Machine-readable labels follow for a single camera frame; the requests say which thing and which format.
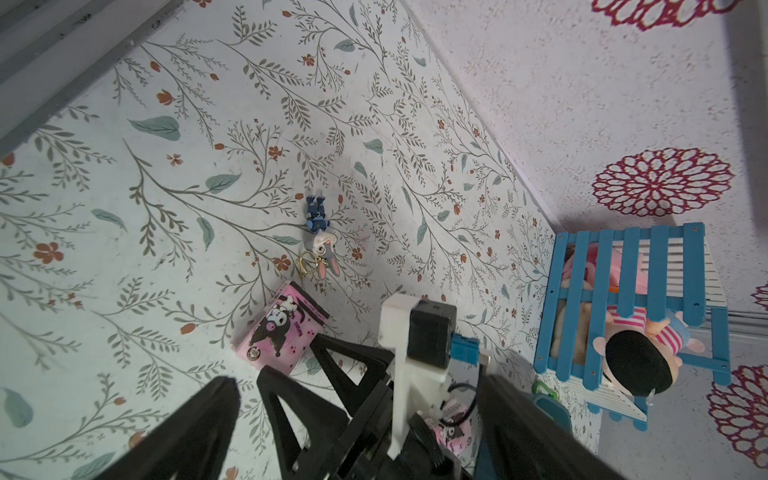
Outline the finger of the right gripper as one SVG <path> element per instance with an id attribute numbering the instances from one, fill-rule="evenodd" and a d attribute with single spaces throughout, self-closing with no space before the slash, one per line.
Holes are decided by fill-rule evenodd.
<path id="1" fill-rule="evenodd" d="M 388 382 L 395 359 L 390 350 L 323 334 L 315 337 L 311 350 L 349 414 L 357 413 L 377 385 Z"/>
<path id="2" fill-rule="evenodd" d="M 284 479 L 328 479 L 327 461 L 345 432 L 346 412 L 282 372 L 265 367 L 257 386 Z"/>

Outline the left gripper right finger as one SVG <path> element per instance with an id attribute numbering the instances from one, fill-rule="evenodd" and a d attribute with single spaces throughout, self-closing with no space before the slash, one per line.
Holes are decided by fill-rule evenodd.
<path id="1" fill-rule="evenodd" d="M 478 479 L 609 480 L 622 476 L 558 426 L 510 381 L 490 375 L 476 395 Z"/>

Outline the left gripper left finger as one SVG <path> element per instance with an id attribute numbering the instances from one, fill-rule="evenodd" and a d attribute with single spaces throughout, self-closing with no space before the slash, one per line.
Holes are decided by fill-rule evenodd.
<path id="1" fill-rule="evenodd" d="M 240 401 L 235 379 L 214 378 L 96 479 L 217 479 Z"/>

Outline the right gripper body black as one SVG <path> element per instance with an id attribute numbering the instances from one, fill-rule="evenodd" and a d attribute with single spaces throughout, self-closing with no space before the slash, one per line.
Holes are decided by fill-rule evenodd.
<path id="1" fill-rule="evenodd" d="M 469 479 L 459 459 L 440 444 L 422 415 L 406 422 L 399 452 L 394 445 L 393 389 L 379 383 L 320 461 L 313 479 Z"/>

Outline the pink kuromi pack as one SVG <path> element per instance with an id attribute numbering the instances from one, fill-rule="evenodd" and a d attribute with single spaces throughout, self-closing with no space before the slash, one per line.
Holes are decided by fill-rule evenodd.
<path id="1" fill-rule="evenodd" d="M 438 443 L 452 454 L 461 457 L 472 451 L 479 428 L 473 420 L 474 406 L 458 400 L 449 400 L 441 411 L 440 419 L 428 419 Z"/>

